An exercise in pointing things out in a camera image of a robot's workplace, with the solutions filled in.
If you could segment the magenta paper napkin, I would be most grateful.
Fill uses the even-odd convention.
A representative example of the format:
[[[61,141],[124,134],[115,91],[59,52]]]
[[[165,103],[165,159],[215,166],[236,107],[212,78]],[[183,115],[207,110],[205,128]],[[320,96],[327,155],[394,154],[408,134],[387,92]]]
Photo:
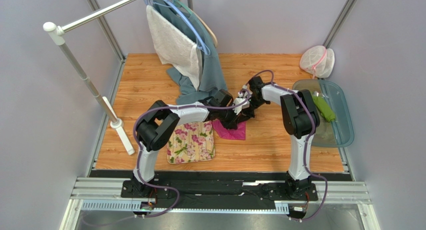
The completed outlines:
[[[225,140],[245,140],[246,139],[246,122],[237,124],[237,129],[227,129],[223,127],[220,121],[212,122],[212,127],[218,136]]]

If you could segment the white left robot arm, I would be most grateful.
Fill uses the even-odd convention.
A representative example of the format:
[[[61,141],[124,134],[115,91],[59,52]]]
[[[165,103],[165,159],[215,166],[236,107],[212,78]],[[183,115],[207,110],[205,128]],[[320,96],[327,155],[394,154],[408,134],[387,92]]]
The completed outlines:
[[[249,102],[251,93],[242,89],[234,103],[227,105],[228,94],[221,90],[207,101],[183,105],[168,105],[156,101],[149,110],[140,115],[133,125],[133,137],[138,145],[134,181],[142,187],[155,185],[149,183],[155,176],[158,151],[169,141],[175,128],[180,125],[219,120],[237,126],[237,117],[244,105]]]

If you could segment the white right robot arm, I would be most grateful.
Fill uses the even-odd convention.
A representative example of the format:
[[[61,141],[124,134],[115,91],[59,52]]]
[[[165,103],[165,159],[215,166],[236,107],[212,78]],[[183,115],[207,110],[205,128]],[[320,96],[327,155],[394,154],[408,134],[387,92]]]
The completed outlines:
[[[263,104],[276,103],[281,107],[284,128],[291,140],[291,160],[286,180],[291,192],[308,189],[311,184],[310,153],[319,114],[309,90],[292,90],[273,82],[252,77],[247,88],[252,92],[249,109],[254,111]]]

